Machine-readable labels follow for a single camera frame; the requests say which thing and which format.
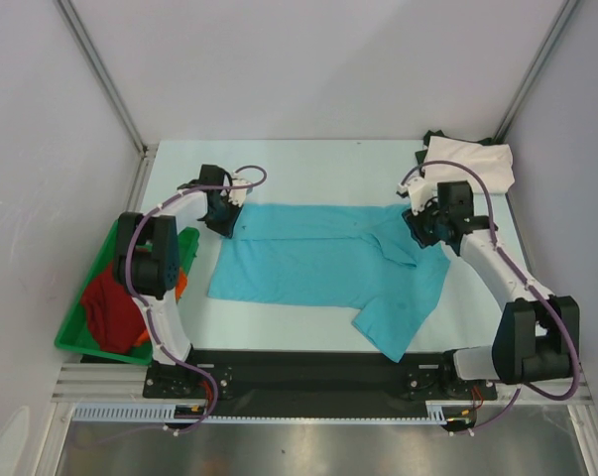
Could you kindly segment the light blue t-shirt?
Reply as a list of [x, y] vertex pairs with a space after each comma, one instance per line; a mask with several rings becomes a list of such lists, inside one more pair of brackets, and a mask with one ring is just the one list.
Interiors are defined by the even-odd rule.
[[211, 298], [353, 308], [353, 326], [400, 361], [440, 300], [450, 262], [389, 206], [252, 204], [226, 239]]

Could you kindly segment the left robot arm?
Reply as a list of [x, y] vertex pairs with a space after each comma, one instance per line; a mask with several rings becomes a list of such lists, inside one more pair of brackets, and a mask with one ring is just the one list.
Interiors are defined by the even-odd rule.
[[118, 218], [113, 277], [140, 311], [152, 345], [143, 389], [147, 399], [189, 398], [207, 379], [188, 362], [192, 343], [179, 316], [179, 235], [199, 222], [230, 238], [251, 187], [237, 172], [203, 165], [198, 178], [150, 211]]

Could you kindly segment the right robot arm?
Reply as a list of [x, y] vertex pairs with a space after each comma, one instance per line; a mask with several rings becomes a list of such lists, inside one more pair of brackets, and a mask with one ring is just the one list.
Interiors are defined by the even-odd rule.
[[570, 379], [558, 395], [571, 398], [580, 384], [578, 341], [580, 309], [572, 297], [558, 297], [517, 265], [497, 236], [493, 215], [477, 215], [468, 181], [429, 184], [411, 178], [398, 188], [410, 202], [403, 214], [420, 247], [438, 243], [473, 269], [494, 297], [501, 318], [489, 346], [447, 352], [449, 366], [438, 385], [450, 398], [461, 398], [475, 381], [523, 385]]

